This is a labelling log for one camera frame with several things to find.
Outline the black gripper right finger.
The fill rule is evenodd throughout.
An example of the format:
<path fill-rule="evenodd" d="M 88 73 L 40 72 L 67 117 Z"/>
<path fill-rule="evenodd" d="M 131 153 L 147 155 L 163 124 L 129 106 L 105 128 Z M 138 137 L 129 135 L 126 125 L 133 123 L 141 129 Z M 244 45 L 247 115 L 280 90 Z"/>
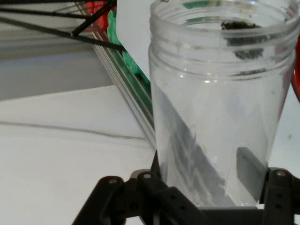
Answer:
<path fill-rule="evenodd" d="M 254 200 L 264 204 L 262 225 L 293 225 L 300 214 L 300 179 L 288 170 L 267 167 L 247 147 L 237 149 L 237 177 Z"/>

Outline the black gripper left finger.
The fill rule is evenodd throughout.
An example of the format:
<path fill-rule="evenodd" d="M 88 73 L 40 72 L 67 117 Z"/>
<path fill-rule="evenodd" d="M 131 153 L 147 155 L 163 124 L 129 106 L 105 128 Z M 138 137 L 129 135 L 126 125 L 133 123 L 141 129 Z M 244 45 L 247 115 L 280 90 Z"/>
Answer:
<path fill-rule="evenodd" d="M 124 225 L 139 217 L 145 225 L 211 225 L 177 188 L 159 176 L 158 158 L 151 169 L 134 171 L 128 181 L 101 178 L 74 220 L 75 225 Z"/>

